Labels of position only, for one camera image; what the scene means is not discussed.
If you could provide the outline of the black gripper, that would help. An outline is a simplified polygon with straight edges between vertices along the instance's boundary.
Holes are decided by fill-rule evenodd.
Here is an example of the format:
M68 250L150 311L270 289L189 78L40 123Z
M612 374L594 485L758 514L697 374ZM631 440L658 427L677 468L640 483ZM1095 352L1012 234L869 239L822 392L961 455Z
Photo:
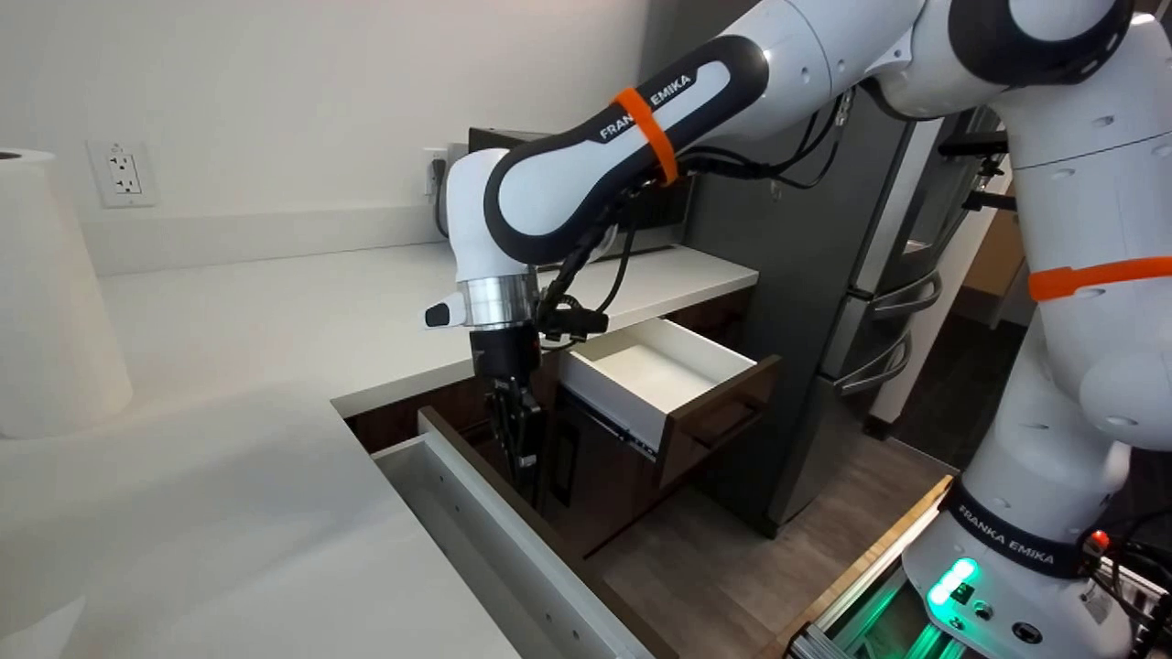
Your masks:
M472 328L472 374L488 384L494 440L504 449L510 478L522 502L537 494L546 409L532 387L537 331L532 325Z

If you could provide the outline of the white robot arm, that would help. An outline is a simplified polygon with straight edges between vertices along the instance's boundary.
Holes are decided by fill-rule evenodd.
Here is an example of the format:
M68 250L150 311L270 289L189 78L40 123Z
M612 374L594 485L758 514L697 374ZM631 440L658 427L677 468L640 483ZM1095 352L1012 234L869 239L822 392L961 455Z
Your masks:
M765 180L739 150L853 86L909 120L998 117L1032 297L996 416L900 566L985 659L1129 659L1139 610L1088 541L1131 455L1172 445L1172 42L1135 0L753 0L589 120L456 156L456 294L423 319L469 331L515 416L537 344L605 325L543 262L577 272L649 186Z

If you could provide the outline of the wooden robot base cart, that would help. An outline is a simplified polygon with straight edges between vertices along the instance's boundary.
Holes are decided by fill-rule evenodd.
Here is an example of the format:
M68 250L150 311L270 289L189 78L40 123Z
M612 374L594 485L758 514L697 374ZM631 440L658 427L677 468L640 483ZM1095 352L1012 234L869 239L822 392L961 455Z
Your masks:
M1167 590L1119 563L1103 525L1071 545L1054 607L992 600L992 572L958 552L926 584L909 566L954 483L937 478L789 632L786 659L1172 659Z

